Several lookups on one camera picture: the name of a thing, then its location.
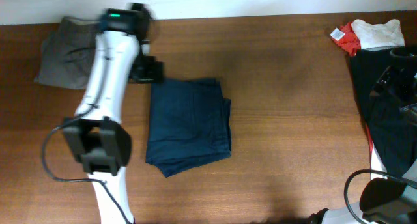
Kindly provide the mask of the dark blue shorts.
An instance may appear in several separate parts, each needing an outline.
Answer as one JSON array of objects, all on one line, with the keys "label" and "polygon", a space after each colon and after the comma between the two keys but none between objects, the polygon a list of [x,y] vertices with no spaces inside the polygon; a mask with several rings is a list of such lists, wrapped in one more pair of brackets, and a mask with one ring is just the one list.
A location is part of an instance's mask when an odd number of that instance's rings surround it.
[{"label": "dark blue shorts", "polygon": [[153,84],[146,162],[170,177],[230,157],[230,113],[214,78]]}]

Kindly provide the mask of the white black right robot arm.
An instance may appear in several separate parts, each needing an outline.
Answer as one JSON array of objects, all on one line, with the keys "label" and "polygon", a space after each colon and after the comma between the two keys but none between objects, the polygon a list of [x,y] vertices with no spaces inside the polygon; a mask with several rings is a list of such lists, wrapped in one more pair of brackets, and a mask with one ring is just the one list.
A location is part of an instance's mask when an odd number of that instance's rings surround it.
[{"label": "white black right robot arm", "polygon": [[416,46],[359,51],[349,64],[371,167],[347,178],[344,208],[308,223],[415,223]]}]

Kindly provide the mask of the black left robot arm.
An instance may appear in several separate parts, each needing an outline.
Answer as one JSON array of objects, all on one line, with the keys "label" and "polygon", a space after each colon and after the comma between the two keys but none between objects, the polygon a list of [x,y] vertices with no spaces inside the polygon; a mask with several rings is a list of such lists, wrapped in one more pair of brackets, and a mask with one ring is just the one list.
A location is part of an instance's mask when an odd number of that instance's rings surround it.
[{"label": "black left robot arm", "polygon": [[153,18],[142,3],[107,9],[96,34],[93,66],[72,119],[61,127],[74,160],[93,185],[101,223],[134,223],[128,204],[126,168],[132,139],[122,127],[122,103],[129,83],[161,83],[164,64],[149,55]]}]

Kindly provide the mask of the white cream garment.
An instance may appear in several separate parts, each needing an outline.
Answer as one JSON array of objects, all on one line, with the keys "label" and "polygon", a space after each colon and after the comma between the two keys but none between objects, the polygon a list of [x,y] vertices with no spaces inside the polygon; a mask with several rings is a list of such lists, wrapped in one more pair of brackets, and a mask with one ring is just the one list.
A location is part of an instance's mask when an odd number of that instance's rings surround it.
[{"label": "white cream garment", "polygon": [[384,24],[370,24],[364,20],[354,20],[351,27],[358,37],[361,49],[401,47],[405,39],[401,32],[401,22],[392,19]]}]

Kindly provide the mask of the black garment in pile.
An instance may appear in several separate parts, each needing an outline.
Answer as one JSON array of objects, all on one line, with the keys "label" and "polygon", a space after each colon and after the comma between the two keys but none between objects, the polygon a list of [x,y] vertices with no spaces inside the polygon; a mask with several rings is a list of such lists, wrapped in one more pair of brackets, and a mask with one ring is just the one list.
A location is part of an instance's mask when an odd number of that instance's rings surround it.
[{"label": "black garment in pile", "polygon": [[372,87],[391,64],[387,49],[360,50],[350,58],[359,110],[375,150],[388,173],[403,176],[416,160],[416,127],[400,113],[393,96],[371,95]]}]

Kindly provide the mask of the red garment with label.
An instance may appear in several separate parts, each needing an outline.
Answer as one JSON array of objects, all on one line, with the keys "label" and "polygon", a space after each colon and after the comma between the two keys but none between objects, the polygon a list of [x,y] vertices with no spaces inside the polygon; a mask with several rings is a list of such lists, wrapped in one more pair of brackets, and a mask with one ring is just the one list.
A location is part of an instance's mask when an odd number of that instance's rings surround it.
[{"label": "red garment with label", "polygon": [[346,51],[350,57],[354,57],[356,53],[361,50],[359,38],[352,29],[353,21],[348,22],[346,25],[339,28],[335,28],[330,33],[330,38],[344,51]]}]

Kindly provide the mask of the folded grey shorts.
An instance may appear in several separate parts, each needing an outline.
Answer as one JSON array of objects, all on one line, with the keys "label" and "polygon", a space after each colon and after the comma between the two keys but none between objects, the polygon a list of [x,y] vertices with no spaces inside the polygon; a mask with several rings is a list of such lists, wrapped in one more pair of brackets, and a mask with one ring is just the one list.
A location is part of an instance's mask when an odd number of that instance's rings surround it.
[{"label": "folded grey shorts", "polygon": [[65,16],[41,45],[40,70],[34,82],[66,89],[85,89],[94,60],[97,20]]}]

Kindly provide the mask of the red white garment underneath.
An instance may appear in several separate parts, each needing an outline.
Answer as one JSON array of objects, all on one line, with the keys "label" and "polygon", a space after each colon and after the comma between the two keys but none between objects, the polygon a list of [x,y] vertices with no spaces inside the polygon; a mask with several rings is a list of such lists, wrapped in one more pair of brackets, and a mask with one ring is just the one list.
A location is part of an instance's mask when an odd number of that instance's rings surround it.
[{"label": "red white garment underneath", "polygon": [[375,147],[375,144],[372,140],[371,133],[369,130],[369,127],[366,124],[366,132],[367,132],[367,139],[369,144],[369,160],[370,160],[370,169],[381,171],[381,172],[387,172],[379,153],[377,152],[377,149]]}]

